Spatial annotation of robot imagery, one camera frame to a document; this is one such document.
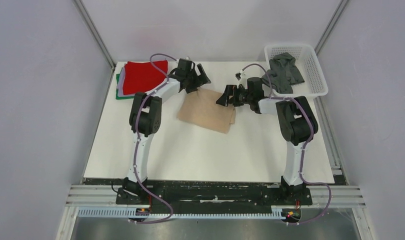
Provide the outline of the beige t shirt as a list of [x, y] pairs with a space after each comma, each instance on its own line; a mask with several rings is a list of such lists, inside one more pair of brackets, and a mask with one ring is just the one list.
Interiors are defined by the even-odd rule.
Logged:
[[177, 118], [208, 130], [227, 134], [231, 125], [236, 122], [236, 110], [232, 105], [216, 104], [221, 93], [200, 88], [185, 95]]

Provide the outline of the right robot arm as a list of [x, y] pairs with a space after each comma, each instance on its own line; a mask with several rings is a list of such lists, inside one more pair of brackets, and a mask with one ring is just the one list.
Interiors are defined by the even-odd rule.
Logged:
[[318, 123], [305, 96], [265, 96], [260, 77], [247, 79], [247, 86], [227, 85], [216, 104], [227, 107], [249, 105], [257, 114], [277, 115], [280, 133], [286, 141], [286, 165], [281, 176], [279, 198], [294, 203], [304, 195], [307, 182], [303, 179], [304, 156], [308, 143], [318, 132]]

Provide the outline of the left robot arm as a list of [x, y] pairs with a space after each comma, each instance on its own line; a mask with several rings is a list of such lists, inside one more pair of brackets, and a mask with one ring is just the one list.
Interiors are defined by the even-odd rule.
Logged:
[[137, 92], [131, 107], [129, 125], [133, 132], [135, 150], [122, 188], [136, 204], [143, 203], [148, 197], [145, 186], [148, 179], [149, 151], [154, 135], [161, 127], [163, 104], [183, 90], [189, 94], [211, 83], [203, 66], [189, 59], [176, 59], [176, 67], [172, 71], [160, 69], [153, 61], [149, 63], [161, 73], [164, 80], [147, 92]]

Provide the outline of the dark grey t shirt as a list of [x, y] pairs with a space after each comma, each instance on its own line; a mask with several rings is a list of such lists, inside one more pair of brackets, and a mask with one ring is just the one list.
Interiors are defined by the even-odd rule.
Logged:
[[305, 80], [296, 66], [296, 59], [284, 52], [273, 56], [268, 61], [270, 69], [261, 77], [262, 83], [272, 86], [279, 94], [292, 94], [292, 86], [303, 84]]

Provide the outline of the white plastic basket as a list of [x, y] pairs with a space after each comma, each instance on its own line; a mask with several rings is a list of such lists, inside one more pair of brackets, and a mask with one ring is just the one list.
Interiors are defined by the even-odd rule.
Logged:
[[292, 94], [280, 94], [272, 89], [272, 95], [291, 98], [299, 96], [305, 96], [306, 98], [325, 96], [329, 89], [313, 47], [302, 43], [269, 44], [264, 48], [265, 59], [268, 66], [269, 59], [285, 52], [291, 54], [296, 59], [295, 65], [302, 74], [305, 83], [293, 85]]

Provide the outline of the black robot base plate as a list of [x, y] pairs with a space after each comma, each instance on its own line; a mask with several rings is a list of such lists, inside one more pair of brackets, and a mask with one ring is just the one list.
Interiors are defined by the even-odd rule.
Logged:
[[272, 206], [302, 207], [315, 203], [315, 187], [290, 188], [281, 183], [86, 178], [88, 186], [109, 186], [115, 205], [136, 206], [148, 215], [268, 214]]

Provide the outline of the left aluminium corner post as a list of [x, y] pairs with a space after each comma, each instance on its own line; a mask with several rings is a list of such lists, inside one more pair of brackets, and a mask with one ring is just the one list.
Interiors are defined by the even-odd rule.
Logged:
[[112, 70], [115, 69], [116, 67], [116, 63], [113, 59], [113, 57], [111, 56], [111, 54], [109, 53], [109, 50], [106, 46], [106, 44], [104, 43], [94, 21], [92, 20], [91, 15], [89, 14], [84, 2], [82, 0], [73, 0], [72, 1], [74, 3], [74, 5], [76, 6], [80, 16], [82, 17], [82, 19], [85, 22], [85, 25], [87, 26], [88, 30], [90, 31], [90, 34], [92, 35], [93, 39], [95, 40], [95, 42], [97, 43], [100, 51], [102, 52], [106, 62], [108, 63], [108, 65], [110, 66], [110, 68]]

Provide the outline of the aluminium corner post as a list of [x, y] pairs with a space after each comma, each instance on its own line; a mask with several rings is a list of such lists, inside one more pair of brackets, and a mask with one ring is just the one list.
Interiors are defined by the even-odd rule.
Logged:
[[87, 26], [88, 30], [90, 31], [90, 34], [92, 35], [93, 39], [95, 40], [95, 42], [97, 43], [100, 51], [102, 52], [106, 62], [108, 63], [108, 65], [110, 66], [110, 68], [112, 70], [115, 69], [116, 67], [116, 63], [113, 59], [113, 57], [111, 56], [111, 54], [109, 53], [109, 50], [106, 46], [106, 44], [104, 43], [94, 21], [92, 20], [91, 15], [89, 14], [84, 2], [82, 0], [73, 0], [72, 1], [74, 3], [74, 5], [76, 6], [80, 16], [82, 17], [82, 19], [85, 22], [85, 25]]
[[328, 39], [330, 38], [333, 30], [335, 29], [337, 23], [339, 22], [341, 16], [345, 12], [348, 4], [350, 3], [350, 0], [340, 0], [336, 9], [334, 10], [331, 18], [329, 19], [324, 31], [322, 32], [322, 35], [317, 42], [314, 51], [317, 56], [320, 55], [322, 49], [324, 48], [325, 44], [327, 43]]

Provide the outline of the right aluminium corner post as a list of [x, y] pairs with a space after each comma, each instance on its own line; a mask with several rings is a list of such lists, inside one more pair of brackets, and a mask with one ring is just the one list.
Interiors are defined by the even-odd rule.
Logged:
[[320, 55], [322, 49], [324, 48], [325, 44], [327, 43], [328, 39], [330, 38], [333, 30], [335, 29], [337, 23], [339, 22], [341, 16], [345, 12], [348, 4], [350, 3], [350, 0], [340, 0], [336, 9], [334, 10], [331, 18], [329, 19], [324, 31], [322, 32], [322, 35], [317, 42], [314, 51], [317, 56]]

